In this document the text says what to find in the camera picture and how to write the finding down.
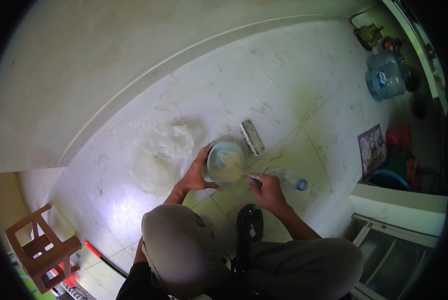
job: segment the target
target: wall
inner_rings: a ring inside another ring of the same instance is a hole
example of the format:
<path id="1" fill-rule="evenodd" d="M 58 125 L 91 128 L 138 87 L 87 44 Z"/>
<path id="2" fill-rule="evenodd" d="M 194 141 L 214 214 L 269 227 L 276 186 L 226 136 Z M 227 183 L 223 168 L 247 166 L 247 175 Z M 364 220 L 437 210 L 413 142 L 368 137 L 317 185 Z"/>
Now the wall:
<path id="1" fill-rule="evenodd" d="M 66 166 L 139 92 L 217 47 L 374 2 L 37 1 L 0 62 L 0 172 Z"/>
<path id="2" fill-rule="evenodd" d="M 29 213 L 24 205 L 17 184 L 16 173 L 0 174 L 0 238 L 4 250 L 10 251 L 4 231 L 23 219 Z M 31 226 L 17 231 L 17 239 L 23 244 L 30 241 Z"/>
<path id="3" fill-rule="evenodd" d="M 433 236 L 440 236 L 444 227 L 447 199 L 447 196 L 385 189 L 362 183 L 351 192 L 356 214 Z"/>

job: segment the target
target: plastic bag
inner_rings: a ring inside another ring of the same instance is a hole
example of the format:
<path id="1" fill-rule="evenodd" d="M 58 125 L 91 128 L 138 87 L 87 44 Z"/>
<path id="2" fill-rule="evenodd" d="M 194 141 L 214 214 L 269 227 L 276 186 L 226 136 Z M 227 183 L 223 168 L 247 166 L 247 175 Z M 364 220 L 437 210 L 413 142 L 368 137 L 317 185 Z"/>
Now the plastic bag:
<path id="1" fill-rule="evenodd" d="M 185 125 L 158 127 L 134 141 L 127 156 L 131 180 L 147 194 L 168 196 L 191 165 L 194 140 Z"/>

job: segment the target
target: hand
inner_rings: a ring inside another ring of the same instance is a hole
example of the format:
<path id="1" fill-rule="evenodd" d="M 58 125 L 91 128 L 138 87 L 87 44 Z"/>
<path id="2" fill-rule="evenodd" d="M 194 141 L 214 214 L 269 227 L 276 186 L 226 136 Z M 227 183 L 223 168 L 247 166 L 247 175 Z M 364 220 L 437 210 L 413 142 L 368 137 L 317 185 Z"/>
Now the hand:
<path id="1" fill-rule="evenodd" d="M 254 199 L 260 207 L 275 216 L 290 208 L 282 194 L 279 178 L 260 173 L 251 174 L 251 177 L 262 182 L 262 188 L 259 190 L 255 182 L 247 179 L 247 184 L 252 189 Z"/>
<path id="2" fill-rule="evenodd" d="M 215 144 L 215 141 L 211 141 L 209 145 L 205 146 L 199 151 L 191 167 L 178 184 L 182 185 L 183 188 L 189 191 L 197 191 L 203 189 L 216 189 L 218 191 L 222 190 L 222 187 L 219 183 L 207 182 L 202 176 L 202 167 L 207 161 L 207 155 L 209 155 L 209 151 L 212 147 L 214 147 Z"/>

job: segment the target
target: red handle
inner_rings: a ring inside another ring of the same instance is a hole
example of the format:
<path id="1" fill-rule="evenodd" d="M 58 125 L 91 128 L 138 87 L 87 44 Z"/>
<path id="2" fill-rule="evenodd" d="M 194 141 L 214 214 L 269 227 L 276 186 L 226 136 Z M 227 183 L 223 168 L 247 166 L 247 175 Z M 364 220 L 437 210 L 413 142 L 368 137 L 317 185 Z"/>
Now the red handle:
<path id="1" fill-rule="evenodd" d="M 86 239 L 84 240 L 84 245 L 91 251 L 97 258 L 101 258 L 102 254 L 94 248 Z"/>

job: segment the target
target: plastic container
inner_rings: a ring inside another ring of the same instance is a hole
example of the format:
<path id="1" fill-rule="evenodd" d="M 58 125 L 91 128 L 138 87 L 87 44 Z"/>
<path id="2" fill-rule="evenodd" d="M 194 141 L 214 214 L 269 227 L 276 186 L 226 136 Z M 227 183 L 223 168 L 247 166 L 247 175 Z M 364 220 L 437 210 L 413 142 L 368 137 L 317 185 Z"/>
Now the plastic container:
<path id="1" fill-rule="evenodd" d="M 366 59 L 367 62 L 367 68 L 369 71 L 372 71 L 373 69 L 382 67 L 386 63 L 395 63 L 396 65 L 400 66 L 401 61 L 403 61 L 405 57 L 402 54 L 395 54 L 389 49 L 385 49 L 383 52 L 379 52 L 376 55 L 373 55 L 371 57 L 368 57 Z"/>
<path id="2" fill-rule="evenodd" d="M 302 179 L 294 171 L 267 167 L 263 171 L 263 174 L 277 176 L 283 192 L 305 191 L 307 189 L 307 181 Z"/>
<path id="3" fill-rule="evenodd" d="M 393 62 L 367 71 L 365 83 L 372 98 L 376 101 L 392 98 L 405 92 L 405 76 L 400 66 Z"/>
<path id="4" fill-rule="evenodd" d="M 244 154 L 238 144 L 220 141 L 214 145 L 207 159 L 207 170 L 213 182 L 229 186 L 243 175 L 234 164 L 244 169 Z"/>

